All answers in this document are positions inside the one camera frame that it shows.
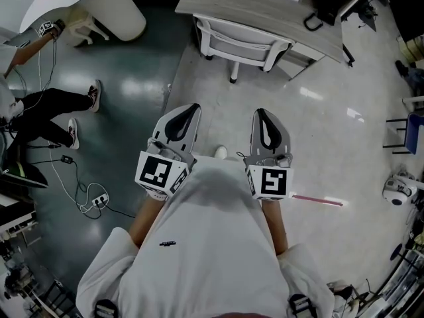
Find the white chair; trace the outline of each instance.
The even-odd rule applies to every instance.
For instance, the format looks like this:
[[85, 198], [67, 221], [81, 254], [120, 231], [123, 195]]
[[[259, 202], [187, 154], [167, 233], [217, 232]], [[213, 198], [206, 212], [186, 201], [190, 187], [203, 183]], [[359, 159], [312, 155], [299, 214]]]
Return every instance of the white chair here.
[[67, 20], [66, 27], [69, 29], [72, 36], [82, 40], [87, 40], [89, 45], [93, 44], [93, 39], [80, 32], [79, 30], [81, 30], [81, 28], [88, 28], [89, 32], [93, 30], [94, 32], [99, 33], [105, 40], [109, 40], [107, 34], [94, 24], [93, 16], [79, 5], [72, 7], [72, 12]]
[[213, 56], [234, 61], [230, 82], [235, 83], [239, 66], [248, 64], [269, 72], [278, 54], [287, 51], [295, 42], [231, 21], [194, 14], [201, 31], [200, 52], [211, 60]]

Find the power strip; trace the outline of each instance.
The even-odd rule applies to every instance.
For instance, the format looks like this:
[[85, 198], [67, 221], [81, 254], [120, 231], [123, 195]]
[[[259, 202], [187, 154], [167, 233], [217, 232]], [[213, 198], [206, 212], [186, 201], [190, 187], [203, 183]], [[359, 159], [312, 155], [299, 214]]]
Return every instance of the power strip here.
[[109, 202], [109, 197], [107, 196], [106, 193], [104, 193], [100, 195], [99, 197], [91, 200], [91, 202], [93, 203], [94, 207], [101, 206], [101, 205], [105, 206]]

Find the white t-shirt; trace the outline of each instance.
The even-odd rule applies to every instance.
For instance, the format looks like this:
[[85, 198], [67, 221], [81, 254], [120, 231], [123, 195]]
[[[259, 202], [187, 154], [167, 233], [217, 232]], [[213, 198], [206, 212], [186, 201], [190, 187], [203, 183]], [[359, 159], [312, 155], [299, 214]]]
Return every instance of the white t-shirt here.
[[319, 317], [331, 317], [334, 297], [305, 247], [275, 255], [244, 165], [199, 157], [140, 250], [125, 230], [112, 231], [79, 283], [76, 304], [84, 317], [93, 317], [100, 299], [125, 318], [291, 317], [295, 293], [307, 295]]
[[16, 47], [0, 44], [0, 118], [5, 118], [7, 122], [19, 116], [24, 110], [23, 102], [16, 102], [3, 76], [9, 69], [16, 51]]

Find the floor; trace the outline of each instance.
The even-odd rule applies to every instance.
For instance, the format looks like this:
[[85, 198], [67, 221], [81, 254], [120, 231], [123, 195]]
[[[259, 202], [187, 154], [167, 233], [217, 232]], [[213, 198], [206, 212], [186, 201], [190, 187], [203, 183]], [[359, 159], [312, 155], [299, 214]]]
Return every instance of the floor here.
[[401, 163], [419, 176], [424, 151], [392, 156], [382, 149], [385, 120], [407, 114], [401, 98], [409, 90], [394, 66], [402, 55], [392, 13], [377, 1], [374, 5], [378, 32], [359, 28], [357, 15], [343, 23], [344, 43], [356, 58], [353, 68], [324, 58], [287, 82], [278, 67], [265, 74], [241, 65], [233, 85], [228, 61], [207, 61], [187, 47], [166, 110], [199, 103], [194, 150], [212, 155], [224, 144], [239, 160], [237, 151], [250, 152], [254, 111], [263, 107], [278, 116], [291, 136], [292, 192], [344, 204], [283, 200], [290, 244], [311, 249], [325, 281], [344, 279], [365, 290], [368, 278], [376, 291], [394, 267], [389, 257], [405, 237], [412, 208], [385, 201], [383, 184]]
[[[146, 32], [136, 41], [122, 43], [116, 38], [109, 42], [94, 36], [94, 45], [72, 48], [58, 42], [57, 64], [51, 87], [85, 94], [95, 79], [101, 80], [103, 95], [98, 113], [78, 112], [55, 118], [67, 128], [73, 116], [78, 122], [80, 149], [52, 150], [53, 159], [65, 154], [78, 163], [82, 182], [102, 184], [110, 196], [109, 205], [134, 215], [145, 197], [145, 191], [134, 183], [140, 150], [154, 125], [163, 113], [163, 107], [184, 48], [189, 40], [191, 18], [176, 15], [175, 6], [139, 5], [148, 21]], [[30, 31], [16, 39], [21, 44], [34, 38]], [[52, 45], [41, 55], [43, 85], [52, 67]], [[28, 92], [40, 90], [38, 60], [33, 58], [19, 68], [28, 85]], [[21, 83], [11, 74], [9, 84], [16, 96], [22, 96]], [[45, 144], [38, 139], [35, 144]], [[47, 149], [29, 150], [27, 160], [49, 160]], [[55, 163], [56, 169], [69, 193], [74, 196], [76, 169], [74, 165]], [[50, 164], [38, 165], [49, 183], [48, 189], [33, 189], [37, 202], [37, 216], [42, 240], [33, 244], [28, 259], [39, 274], [50, 273], [76, 292], [80, 278], [105, 242], [113, 227], [128, 228], [131, 218], [102, 212], [99, 220], [84, 217], [69, 199]], [[90, 198], [100, 196], [103, 190], [93, 186]], [[85, 202], [80, 194], [78, 201]], [[98, 213], [90, 212], [95, 217]]]

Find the cable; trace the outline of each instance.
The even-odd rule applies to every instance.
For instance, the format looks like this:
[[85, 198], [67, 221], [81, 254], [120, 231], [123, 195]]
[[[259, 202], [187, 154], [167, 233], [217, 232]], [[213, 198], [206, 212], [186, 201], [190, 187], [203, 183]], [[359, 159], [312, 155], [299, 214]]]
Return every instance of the cable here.
[[19, 113], [19, 115], [17, 115], [17, 117], [22, 115], [22, 113], [27, 112], [28, 110], [32, 109], [33, 107], [36, 107], [38, 105], [38, 103], [40, 102], [40, 100], [42, 99], [44, 92], [46, 91], [46, 89], [48, 89], [48, 86], [50, 85], [50, 82], [52, 81], [54, 68], [56, 67], [57, 51], [58, 51], [58, 45], [56, 43], [56, 40], [53, 40], [52, 70], [50, 71], [50, 77], [49, 77], [49, 79], [48, 79], [48, 81], [47, 81], [47, 83], [44, 87], [42, 87], [42, 80], [41, 80], [41, 64], [40, 64], [41, 53], [40, 53], [40, 51], [38, 51], [38, 77], [40, 79], [41, 95], [40, 95], [40, 98], [38, 98], [38, 101], [33, 106], [28, 107], [27, 109], [23, 110], [21, 113]]
[[19, 79], [20, 79], [21, 85], [22, 85], [22, 89], [24, 91], [24, 97], [26, 97], [27, 96], [27, 82], [25, 81], [24, 77], [22, 77], [22, 74], [18, 71], [18, 69], [16, 67], [14, 67], [13, 70], [19, 76]]
[[[74, 197], [72, 197], [69, 193], [68, 193], [68, 191], [67, 191], [67, 189], [66, 189], [66, 187], [65, 187], [65, 185], [64, 185], [64, 183], [63, 183], [63, 181], [62, 181], [62, 179], [60, 178], [60, 176], [59, 176], [59, 173], [58, 173], [58, 171], [56, 170], [56, 168], [54, 167], [54, 164], [53, 164], [53, 157], [52, 157], [52, 149], [51, 148], [49, 148], [49, 154], [50, 154], [50, 160], [51, 160], [51, 164], [52, 164], [52, 167], [53, 167], [53, 170], [54, 170], [54, 173], [56, 173], [56, 175], [57, 175], [57, 177], [58, 177], [58, 179], [59, 179], [59, 181], [60, 181], [60, 183], [61, 183], [61, 185], [62, 185], [62, 188], [64, 189], [64, 191], [65, 191], [65, 193], [66, 193], [66, 195], [77, 205], [77, 207], [78, 207], [78, 209], [79, 209], [79, 211], [82, 213], [82, 214], [86, 214], [88, 211], [90, 211], [91, 209], [93, 209], [93, 205], [91, 205], [90, 207], [86, 207], [87, 206], [87, 204], [88, 204], [88, 195], [89, 195], [89, 191], [90, 191], [90, 187], [92, 186], [92, 185], [97, 185], [97, 186], [99, 186], [99, 187], [101, 187], [102, 189], [103, 189], [103, 191], [106, 193], [106, 195], [107, 195], [107, 201], [106, 201], [106, 205], [109, 203], [109, 200], [110, 200], [110, 197], [109, 197], [109, 194], [107, 193], [107, 191], [106, 191], [106, 189], [103, 187], [103, 185], [101, 185], [101, 184], [99, 184], [99, 183], [90, 183], [88, 186], [85, 186], [85, 184], [83, 184], [82, 182], [81, 182], [81, 180], [79, 179], [79, 177], [78, 177], [78, 165], [77, 165], [77, 163], [76, 162], [73, 162], [74, 164], [75, 164], [75, 166], [76, 166], [76, 178], [77, 178], [77, 187], [76, 187], [76, 192], [75, 192], [75, 196]], [[78, 190], [81, 190], [83, 193], [86, 193], [86, 198], [85, 198], [85, 203], [84, 204], [80, 204], [80, 203], [78, 203], [78, 201], [77, 201], [77, 196], [78, 196]], [[90, 218], [90, 219], [98, 219], [98, 218], [100, 218], [100, 216], [101, 216], [101, 214], [97, 217], [97, 218], [92, 218], [92, 217], [88, 217], [88, 216], [86, 216], [86, 217], [88, 217], [88, 218]]]
[[369, 291], [371, 294], [374, 294], [374, 295], [375, 295], [375, 293], [374, 293], [373, 291], [371, 291], [371, 286], [370, 286], [370, 282], [368, 281], [368, 278], [365, 278], [365, 280], [366, 280], [366, 282], [367, 282], [367, 284], [368, 284], [368, 291]]
[[35, 165], [35, 164], [43, 164], [44, 162], [59, 162], [62, 161], [61, 159], [55, 159], [55, 160], [44, 160], [42, 162], [30, 162], [30, 165]]
[[343, 313], [341, 315], [341, 318], [343, 318], [343, 315], [345, 314], [346, 304], [347, 304], [347, 300], [344, 302], [344, 308], [343, 308]]
[[243, 159], [247, 158], [242, 152], [236, 152], [236, 154], [242, 157]]
[[102, 201], [102, 203], [104, 204], [104, 207], [102, 207], [102, 209], [104, 209], [104, 208], [106, 207], [107, 209], [110, 209], [112, 212], [120, 213], [120, 214], [122, 214], [122, 215], [126, 215], [127, 217], [130, 217], [130, 218], [135, 218], [133, 215], [127, 215], [126, 213], [123, 213], [123, 212], [117, 211], [116, 209], [112, 209], [112, 208], [110, 208], [109, 206], [107, 206], [107, 205], [105, 204], [105, 202], [104, 202], [104, 201]]

